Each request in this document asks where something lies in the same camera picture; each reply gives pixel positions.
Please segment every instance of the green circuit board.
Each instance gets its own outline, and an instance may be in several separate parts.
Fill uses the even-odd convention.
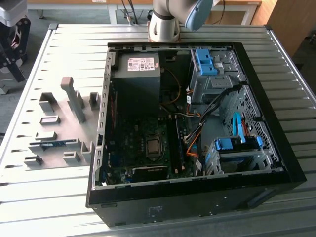
[[[175,174],[172,172],[168,131],[168,118],[145,118],[122,120],[118,124],[118,149],[110,154],[111,181],[114,184],[130,182],[132,169],[141,166],[167,166],[167,179],[193,176],[193,160],[185,158],[185,169]],[[178,118],[181,136],[187,134],[185,118]],[[148,141],[155,140],[159,144],[160,155],[148,158]]]

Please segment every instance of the open computer case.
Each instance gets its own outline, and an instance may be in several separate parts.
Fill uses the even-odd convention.
[[[306,181],[241,43],[110,43],[87,207],[110,227],[255,208]]]

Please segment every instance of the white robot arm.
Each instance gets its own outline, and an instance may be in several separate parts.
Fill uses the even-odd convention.
[[[213,0],[154,0],[149,25],[151,41],[177,41],[177,20],[191,31],[198,30],[209,16],[212,6]]]

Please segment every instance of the blue plastic clip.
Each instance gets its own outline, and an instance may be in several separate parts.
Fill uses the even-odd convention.
[[[217,69],[213,65],[213,57],[209,54],[208,49],[197,49],[197,62],[201,68],[202,76],[216,76]]]
[[[235,112],[233,115],[233,136],[237,136],[237,128],[238,128],[238,136],[241,139],[241,143],[245,143],[246,139],[243,135],[243,129],[241,125],[241,115],[239,112]]]
[[[261,137],[257,137],[257,142],[258,142],[259,147],[263,147],[263,141]]]
[[[216,150],[219,151],[221,149],[221,146],[219,145],[218,141],[215,141]]]
[[[205,163],[207,163],[210,158],[211,158],[211,154],[209,153],[205,159]]]
[[[219,141],[219,144],[221,145],[222,150],[233,149],[232,140],[230,138],[221,138],[221,139],[218,139],[218,141]]]

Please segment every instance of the sticker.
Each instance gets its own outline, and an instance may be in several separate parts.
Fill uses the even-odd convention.
[[[162,214],[163,206],[151,206],[148,208],[147,216],[152,218],[157,218]]]
[[[202,164],[201,164],[201,162],[199,162],[199,160],[197,159],[197,161],[196,161],[196,166],[197,166],[197,168],[201,171],[202,170]]]
[[[187,95],[187,103],[190,105],[191,104],[191,96]]]
[[[216,68],[224,68],[222,63],[214,63]]]
[[[127,70],[129,72],[155,70],[154,58],[130,58],[127,63]]]
[[[54,144],[52,144],[52,143],[46,143],[46,144],[42,144],[41,146],[42,146],[42,147],[53,147]]]

